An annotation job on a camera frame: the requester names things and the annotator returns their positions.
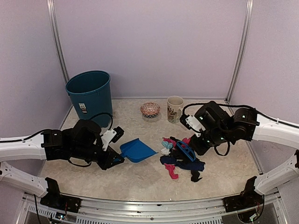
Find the right aluminium frame post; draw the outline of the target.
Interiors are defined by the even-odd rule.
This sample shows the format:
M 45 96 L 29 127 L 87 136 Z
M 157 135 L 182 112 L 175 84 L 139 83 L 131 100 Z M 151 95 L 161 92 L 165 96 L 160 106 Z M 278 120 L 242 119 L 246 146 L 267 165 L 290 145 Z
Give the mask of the right aluminium frame post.
M 229 85 L 228 93 L 225 98 L 227 103 L 230 103 L 236 88 L 237 80 L 239 77 L 243 57 L 245 54 L 245 49 L 246 49 L 246 44 L 247 44 L 247 39 L 249 35 L 249 30 L 250 30 L 250 24 L 251 24 L 251 18 L 252 18 L 252 12 L 253 12 L 253 5 L 254 1 L 253 0 L 247 0 L 246 1 L 246 11 L 245 11 L 245 17 L 244 17 L 244 23 L 242 27 L 242 34 L 241 34 L 241 40 L 237 52 L 237 58 L 233 70 L 233 76 Z

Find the left aluminium frame post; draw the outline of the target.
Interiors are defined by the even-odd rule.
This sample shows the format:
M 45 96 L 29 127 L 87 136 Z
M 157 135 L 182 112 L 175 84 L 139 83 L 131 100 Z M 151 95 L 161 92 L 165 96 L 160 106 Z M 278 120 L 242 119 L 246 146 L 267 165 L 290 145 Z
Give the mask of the left aluminium frame post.
M 54 0 L 46 0 L 46 2 L 47 2 L 49 19 L 50 19 L 50 26 L 52 30 L 52 35 L 54 39 L 54 44 L 55 44 L 60 68 L 62 71 L 64 82 L 67 83 L 70 78 L 69 78 L 68 70 L 66 68 L 63 49 L 60 42 L 59 29 L 58 29 L 58 23 L 57 23 L 56 11 L 55 11 L 55 3 Z

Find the blue plastic dustpan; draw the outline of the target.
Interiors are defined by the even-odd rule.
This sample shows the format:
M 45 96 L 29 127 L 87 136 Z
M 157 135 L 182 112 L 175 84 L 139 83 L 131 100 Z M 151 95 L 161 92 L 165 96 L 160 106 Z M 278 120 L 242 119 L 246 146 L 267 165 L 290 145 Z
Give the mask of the blue plastic dustpan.
M 139 138 L 122 144 L 120 150 L 121 156 L 133 163 L 139 163 L 157 154 L 156 151 L 143 143 Z

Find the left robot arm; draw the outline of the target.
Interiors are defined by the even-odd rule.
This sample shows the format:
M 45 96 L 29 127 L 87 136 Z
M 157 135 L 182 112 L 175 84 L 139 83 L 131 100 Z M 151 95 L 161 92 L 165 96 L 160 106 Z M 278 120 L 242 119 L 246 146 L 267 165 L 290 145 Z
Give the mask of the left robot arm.
M 110 143 L 116 143 L 124 134 L 121 127 L 102 128 L 92 119 L 80 119 L 73 128 L 65 130 L 44 129 L 30 136 L 0 140 L 0 180 L 39 198 L 47 198 L 59 208 L 65 204 L 56 180 L 41 178 L 9 165 L 9 161 L 64 160 L 72 158 L 85 162 L 83 167 L 96 163 L 106 170 L 124 162 Z

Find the aluminium frame post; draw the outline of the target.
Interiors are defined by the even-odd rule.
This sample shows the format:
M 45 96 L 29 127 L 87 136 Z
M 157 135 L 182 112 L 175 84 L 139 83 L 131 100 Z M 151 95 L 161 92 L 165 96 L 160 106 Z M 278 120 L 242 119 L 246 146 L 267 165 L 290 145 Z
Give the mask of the aluminium frame post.
M 245 49 L 246 49 L 246 44 L 247 44 L 247 39 L 249 35 L 249 30 L 250 30 L 250 24 L 251 24 L 251 18 L 252 18 L 252 12 L 253 12 L 253 5 L 254 1 L 253 0 L 247 0 L 246 1 L 246 11 L 245 11 L 245 17 L 244 17 L 244 23 L 242 27 L 242 34 L 241 34 L 241 40 L 237 52 L 237 58 L 233 70 L 233 76 L 229 85 L 228 93 L 225 98 L 227 103 L 230 103 L 236 88 L 237 80 L 239 77 L 243 57 L 245 54 Z
M 55 11 L 55 3 L 54 0 L 46 0 L 46 2 L 47 2 L 49 19 L 50 19 L 50 26 L 52 30 L 52 35 L 54 39 L 54 44 L 55 44 L 60 68 L 62 71 L 64 82 L 67 83 L 70 78 L 69 78 L 68 70 L 66 68 L 63 49 L 60 42 L 59 29 L 58 29 L 58 23 L 57 23 L 56 11 Z

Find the patterned red ceramic bowl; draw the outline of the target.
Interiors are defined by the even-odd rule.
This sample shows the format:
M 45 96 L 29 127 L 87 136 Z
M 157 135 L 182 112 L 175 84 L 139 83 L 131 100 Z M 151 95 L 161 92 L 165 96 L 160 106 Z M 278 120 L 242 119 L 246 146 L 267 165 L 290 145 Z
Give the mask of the patterned red ceramic bowl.
M 147 102 L 141 105 L 140 111 L 146 118 L 154 118 L 160 112 L 160 106 L 154 102 Z

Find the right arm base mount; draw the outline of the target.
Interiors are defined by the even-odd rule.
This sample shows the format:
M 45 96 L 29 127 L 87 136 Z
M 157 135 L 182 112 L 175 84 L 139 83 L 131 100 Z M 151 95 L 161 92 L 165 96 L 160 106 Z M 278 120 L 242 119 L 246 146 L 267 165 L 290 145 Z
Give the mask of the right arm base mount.
M 240 194 L 223 198 L 226 212 L 243 210 L 264 203 L 264 196 L 255 192 L 254 183 L 256 179 L 257 176 L 248 179 Z

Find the blue hand brush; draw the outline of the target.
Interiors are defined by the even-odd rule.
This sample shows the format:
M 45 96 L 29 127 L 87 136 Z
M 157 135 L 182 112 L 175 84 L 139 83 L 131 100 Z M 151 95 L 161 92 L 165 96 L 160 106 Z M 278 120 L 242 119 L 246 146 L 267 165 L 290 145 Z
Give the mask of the blue hand brush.
M 195 153 L 191 147 L 189 147 L 188 144 L 177 141 L 176 148 L 178 148 L 191 162 L 194 162 L 196 159 Z

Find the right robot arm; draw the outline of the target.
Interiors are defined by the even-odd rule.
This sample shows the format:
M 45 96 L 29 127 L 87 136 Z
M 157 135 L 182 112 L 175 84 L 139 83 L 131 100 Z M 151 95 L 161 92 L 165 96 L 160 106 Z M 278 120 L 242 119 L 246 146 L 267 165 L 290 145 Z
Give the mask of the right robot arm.
M 299 125 L 273 118 L 248 105 L 234 105 L 236 111 L 229 115 L 223 104 L 214 101 L 198 103 L 200 108 L 194 115 L 182 111 L 180 122 L 193 130 L 189 145 L 198 155 L 204 155 L 210 148 L 216 149 L 222 143 L 229 146 L 238 140 L 266 141 L 299 148 Z M 269 172 L 247 180 L 239 203 L 249 207 L 257 200 L 257 194 L 289 182 L 299 176 L 299 153 L 296 151 L 287 161 Z

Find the front aluminium rail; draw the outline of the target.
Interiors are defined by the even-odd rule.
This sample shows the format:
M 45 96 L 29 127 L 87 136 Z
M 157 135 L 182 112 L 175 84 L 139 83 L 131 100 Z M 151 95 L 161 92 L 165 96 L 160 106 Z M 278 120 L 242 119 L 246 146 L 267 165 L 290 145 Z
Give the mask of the front aluminium rail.
M 83 197 L 77 212 L 41 205 L 32 195 L 21 200 L 16 224 L 251 224 L 289 223 L 277 191 L 264 203 L 227 212 L 222 198 L 168 202 L 131 202 Z

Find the teal plastic waste bin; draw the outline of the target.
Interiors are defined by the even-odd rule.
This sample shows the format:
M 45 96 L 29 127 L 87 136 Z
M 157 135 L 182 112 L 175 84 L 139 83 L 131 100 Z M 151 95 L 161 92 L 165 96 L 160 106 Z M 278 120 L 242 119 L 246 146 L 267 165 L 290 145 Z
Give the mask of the teal plastic waste bin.
M 80 119 L 91 119 L 100 127 L 108 127 L 113 114 L 110 75 L 105 71 L 87 71 L 66 84 L 74 109 Z

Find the cream ceramic mug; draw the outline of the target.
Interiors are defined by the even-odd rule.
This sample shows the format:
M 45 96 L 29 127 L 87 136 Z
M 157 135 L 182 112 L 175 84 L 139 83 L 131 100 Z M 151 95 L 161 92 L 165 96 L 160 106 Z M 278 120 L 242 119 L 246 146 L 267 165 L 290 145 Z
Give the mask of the cream ceramic mug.
M 184 100 L 179 96 L 170 96 L 167 99 L 167 119 L 170 123 L 178 123 L 182 116 Z

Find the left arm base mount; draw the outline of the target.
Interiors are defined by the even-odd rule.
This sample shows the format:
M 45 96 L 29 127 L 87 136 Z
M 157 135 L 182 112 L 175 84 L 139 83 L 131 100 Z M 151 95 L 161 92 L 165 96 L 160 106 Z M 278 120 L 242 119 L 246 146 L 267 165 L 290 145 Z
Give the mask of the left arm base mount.
M 45 180 L 48 185 L 47 191 L 46 195 L 41 197 L 40 204 L 66 212 L 78 213 L 82 200 L 78 197 L 61 194 L 56 180 L 49 177 L 46 177 Z

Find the pile of coloured paper scraps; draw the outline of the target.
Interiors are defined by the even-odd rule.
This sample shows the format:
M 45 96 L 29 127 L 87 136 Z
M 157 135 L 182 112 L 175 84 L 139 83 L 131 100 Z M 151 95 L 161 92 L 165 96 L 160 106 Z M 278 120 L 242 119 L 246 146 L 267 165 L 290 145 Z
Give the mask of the pile of coloured paper scraps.
M 175 167 L 191 172 L 191 181 L 198 182 L 202 179 L 200 172 L 204 171 L 205 163 L 195 157 L 194 161 L 181 150 L 177 143 L 180 141 L 175 137 L 162 138 L 163 149 L 160 163 L 168 170 L 170 177 L 173 180 L 178 179 L 178 174 L 174 173 Z

